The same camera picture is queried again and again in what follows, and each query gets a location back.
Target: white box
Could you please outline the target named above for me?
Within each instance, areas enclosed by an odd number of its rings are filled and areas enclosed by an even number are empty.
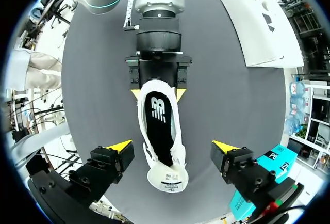
[[[247,67],[304,65],[294,31],[277,0],[221,1],[233,22]]]

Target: gray circular platform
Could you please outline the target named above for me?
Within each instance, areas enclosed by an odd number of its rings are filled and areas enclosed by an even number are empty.
[[[193,58],[179,102],[189,184],[182,193],[155,189],[142,150],[137,101],[125,57],[135,33],[122,26],[127,0],[105,15],[79,5],[64,49],[62,90],[70,131],[83,161],[97,146],[134,141],[135,159],[106,197],[133,223],[197,223],[229,211],[234,193],[210,159],[211,141],[247,146],[256,156],[281,140],[285,115],[282,69],[247,68],[220,0],[186,0],[182,51]],[[133,14],[133,23],[139,16]]]

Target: white shoe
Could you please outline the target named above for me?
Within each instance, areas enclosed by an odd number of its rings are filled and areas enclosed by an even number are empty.
[[[179,111],[174,88],[153,79],[146,82],[138,98],[143,150],[150,166],[149,182],[169,193],[183,191],[188,184],[186,149],[182,145]]]

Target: blue water jug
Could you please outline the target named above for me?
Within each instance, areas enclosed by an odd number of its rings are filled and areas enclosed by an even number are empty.
[[[283,132],[287,135],[293,135],[299,126],[299,120],[294,116],[289,116],[285,119]]]
[[[290,107],[291,107],[291,109],[298,109],[298,110],[304,112],[305,107],[306,107],[306,101],[302,97],[291,96]]]
[[[290,110],[290,115],[295,117],[296,119],[299,120],[299,124],[302,124],[305,122],[305,113],[298,110],[298,109],[291,109]]]
[[[301,81],[290,83],[290,94],[296,97],[302,97],[305,94],[305,84]]]

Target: teal box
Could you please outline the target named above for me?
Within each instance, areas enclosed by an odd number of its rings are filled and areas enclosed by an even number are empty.
[[[282,145],[277,145],[257,160],[258,164],[266,170],[275,171],[275,181],[281,183],[287,178],[296,158],[297,154],[295,152]],[[236,220],[242,220],[248,217],[256,209],[254,204],[246,202],[238,191],[235,191],[229,206]]]

